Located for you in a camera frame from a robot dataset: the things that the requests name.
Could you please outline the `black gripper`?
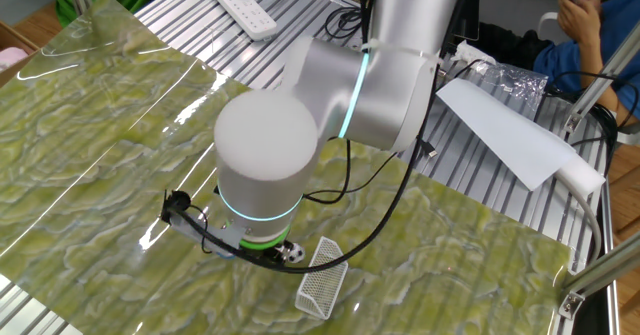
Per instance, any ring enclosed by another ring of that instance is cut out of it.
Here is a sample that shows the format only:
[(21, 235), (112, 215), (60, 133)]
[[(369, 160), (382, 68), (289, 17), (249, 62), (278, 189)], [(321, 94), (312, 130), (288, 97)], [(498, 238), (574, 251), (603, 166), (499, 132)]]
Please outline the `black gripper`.
[(274, 246), (261, 250), (253, 250), (252, 254), (262, 263), (282, 266), (295, 260), (295, 245), (284, 241), (282, 246)]

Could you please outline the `bystander left hand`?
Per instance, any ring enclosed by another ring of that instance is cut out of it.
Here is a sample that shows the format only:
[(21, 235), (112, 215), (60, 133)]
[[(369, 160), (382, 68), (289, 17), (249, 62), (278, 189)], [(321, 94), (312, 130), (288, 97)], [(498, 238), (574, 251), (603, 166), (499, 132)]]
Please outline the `bystander left hand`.
[(600, 42), (602, 0), (558, 0), (558, 23), (579, 45)]

